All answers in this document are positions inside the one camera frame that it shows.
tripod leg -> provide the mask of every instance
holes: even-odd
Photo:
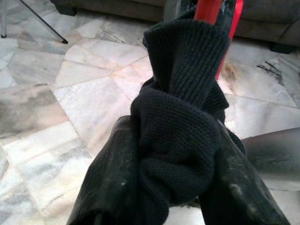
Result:
[[[1,5],[1,38],[6,38],[6,1],[0,0]]]
[[[60,35],[55,29],[53,29],[42,17],[40,17],[32,8],[30,8],[23,0],[16,0],[21,6],[27,8],[43,26],[45,26],[53,35],[60,38],[62,43],[67,44],[68,41]]]

